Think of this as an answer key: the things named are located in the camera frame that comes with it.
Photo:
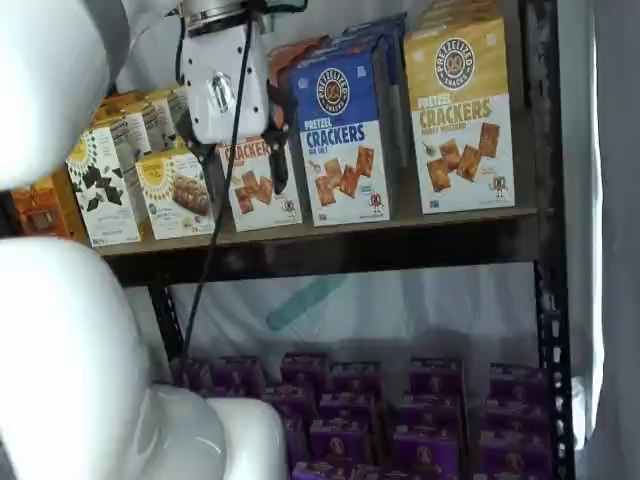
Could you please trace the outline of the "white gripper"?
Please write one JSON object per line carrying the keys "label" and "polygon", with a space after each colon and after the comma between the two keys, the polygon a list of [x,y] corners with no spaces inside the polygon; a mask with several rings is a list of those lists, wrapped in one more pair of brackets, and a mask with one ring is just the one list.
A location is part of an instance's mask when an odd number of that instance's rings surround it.
{"label": "white gripper", "polygon": [[[186,38],[182,66],[195,134],[177,134],[175,147],[189,150],[203,162],[205,144],[231,142],[236,108],[240,107],[237,138],[262,134],[269,149],[273,192],[280,195],[289,179],[285,146],[298,102],[268,82],[267,55],[258,25]],[[270,114],[269,105],[280,108],[281,120],[274,112]]]}

